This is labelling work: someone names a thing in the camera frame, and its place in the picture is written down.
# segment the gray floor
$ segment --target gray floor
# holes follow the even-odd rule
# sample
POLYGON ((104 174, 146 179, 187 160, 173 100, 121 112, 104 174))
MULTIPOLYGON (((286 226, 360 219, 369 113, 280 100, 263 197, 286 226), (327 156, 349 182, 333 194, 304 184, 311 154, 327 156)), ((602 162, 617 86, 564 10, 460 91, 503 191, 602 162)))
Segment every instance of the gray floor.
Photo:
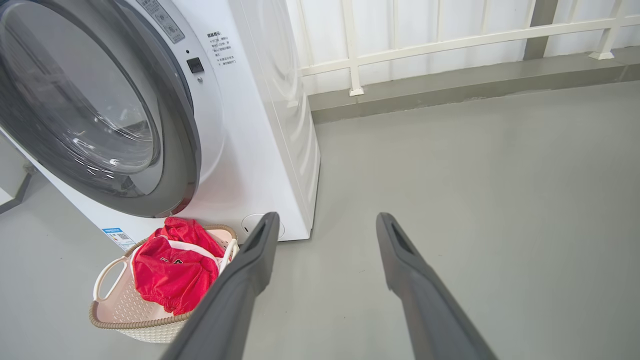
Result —
MULTIPOLYGON (((317 126, 314 234, 278 245, 244 358, 412 358, 380 211, 499 358, 639 358, 639 95, 622 83, 317 126)), ((120 251, 46 180, 0 229, 0 357, 161 355, 89 324, 93 281, 120 251)))

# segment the laundry basket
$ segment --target laundry basket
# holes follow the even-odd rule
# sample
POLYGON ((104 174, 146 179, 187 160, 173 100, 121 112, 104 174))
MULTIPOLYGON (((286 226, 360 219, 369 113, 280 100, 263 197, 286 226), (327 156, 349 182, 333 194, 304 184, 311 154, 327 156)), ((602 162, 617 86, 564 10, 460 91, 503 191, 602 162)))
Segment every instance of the laundry basket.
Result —
MULTIPOLYGON (((220 272, 238 253, 236 232, 226 225, 208 225, 204 229, 225 248, 220 272)), ((130 269, 131 254, 147 240, 137 243, 120 259, 107 265, 93 287, 93 303, 89 310, 91 323, 101 329, 113 329, 134 339, 149 343, 170 343, 182 329, 192 311, 174 316, 155 302, 143 300, 136 291, 130 269), (107 273, 117 264, 124 264, 118 279, 104 298, 100 298, 100 286, 107 273)))

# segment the basket handle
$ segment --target basket handle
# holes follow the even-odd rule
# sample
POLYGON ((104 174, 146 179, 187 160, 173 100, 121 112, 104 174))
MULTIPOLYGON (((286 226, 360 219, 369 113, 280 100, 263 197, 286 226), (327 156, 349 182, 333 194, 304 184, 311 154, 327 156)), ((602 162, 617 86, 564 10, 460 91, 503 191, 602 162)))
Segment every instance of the basket handle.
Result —
POLYGON ((120 259, 116 259, 110 262, 109 265, 105 266, 104 269, 102 269, 102 271, 100 272, 100 275, 98 275, 98 279, 95 280, 95 285, 93 285, 93 300, 97 302, 103 302, 107 300, 109 298, 109 295, 111 295, 111 292, 113 291, 113 289, 118 284, 118 281, 122 277, 122 274, 124 274, 126 270, 127 270, 127 258, 125 256, 121 257, 120 259), (107 276, 109 271, 119 263, 125 263, 124 269, 122 269, 120 276, 118 276, 118 280, 116 280, 116 282, 113 283, 113 286, 111 287, 111 289, 103 299, 100 297, 100 287, 102 286, 102 281, 104 280, 105 276, 107 276))
POLYGON ((222 273, 222 270, 224 270, 229 264, 229 257, 231 257, 231 260, 233 260, 236 257, 238 251, 240 251, 240 248, 238 247, 238 240, 231 239, 231 241, 227 245, 227 249, 225 250, 225 256, 220 261, 220 273, 222 273))

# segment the sticker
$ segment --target sticker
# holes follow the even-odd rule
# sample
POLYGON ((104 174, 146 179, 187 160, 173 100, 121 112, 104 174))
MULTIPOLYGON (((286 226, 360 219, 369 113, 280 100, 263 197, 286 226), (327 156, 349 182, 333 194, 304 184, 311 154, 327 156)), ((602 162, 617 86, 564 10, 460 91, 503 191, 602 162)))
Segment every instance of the sticker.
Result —
POLYGON ((166 36, 168 36, 174 44, 184 38, 182 30, 178 28, 178 25, 175 24, 157 0, 137 0, 137 2, 145 8, 147 13, 154 18, 158 25, 162 26, 166 36))
POLYGON ((136 244, 128 235, 122 231, 119 227, 112 227, 111 229, 102 229, 107 236, 109 236, 122 250, 127 251, 136 244))
POLYGON ((234 56, 228 36, 220 31, 214 31, 208 33, 207 38, 209 39, 209 45, 211 45, 211 50, 218 64, 218 66, 214 65, 215 67, 223 67, 236 63, 236 57, 234 56))

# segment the front-loading washing machine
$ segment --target front-loading washing machine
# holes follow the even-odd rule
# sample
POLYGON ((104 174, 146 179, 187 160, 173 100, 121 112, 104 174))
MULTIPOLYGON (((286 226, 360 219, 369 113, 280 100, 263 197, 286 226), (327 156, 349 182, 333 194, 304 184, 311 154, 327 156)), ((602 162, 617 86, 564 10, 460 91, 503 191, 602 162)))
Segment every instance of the front-loading washing machine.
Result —
POLYGON ((0 0, 0 126, 124 249, 176 215, 309 238, 320 152, 285 0, 0 0))

